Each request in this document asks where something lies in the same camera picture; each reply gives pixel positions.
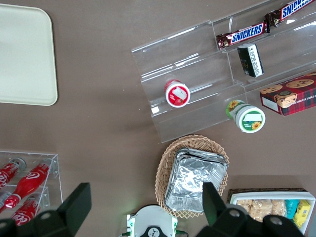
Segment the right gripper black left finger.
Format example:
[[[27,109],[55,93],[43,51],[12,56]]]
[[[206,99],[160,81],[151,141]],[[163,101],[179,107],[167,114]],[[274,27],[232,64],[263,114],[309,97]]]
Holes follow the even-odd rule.
[[[25,225],[1,219],[2,237],[74,237],[92,208],[90,183],[80,183],[55,210],[38,214]]]

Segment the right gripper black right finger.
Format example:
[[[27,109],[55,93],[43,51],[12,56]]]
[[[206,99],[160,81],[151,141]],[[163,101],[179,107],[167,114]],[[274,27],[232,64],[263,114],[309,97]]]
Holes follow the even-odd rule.
[[[265,216],[262,222],[252,219],[238,205],[227,206],[212,183],[203,183],[202,206],[208,225],[198,237],[302,237],[289,219]]]

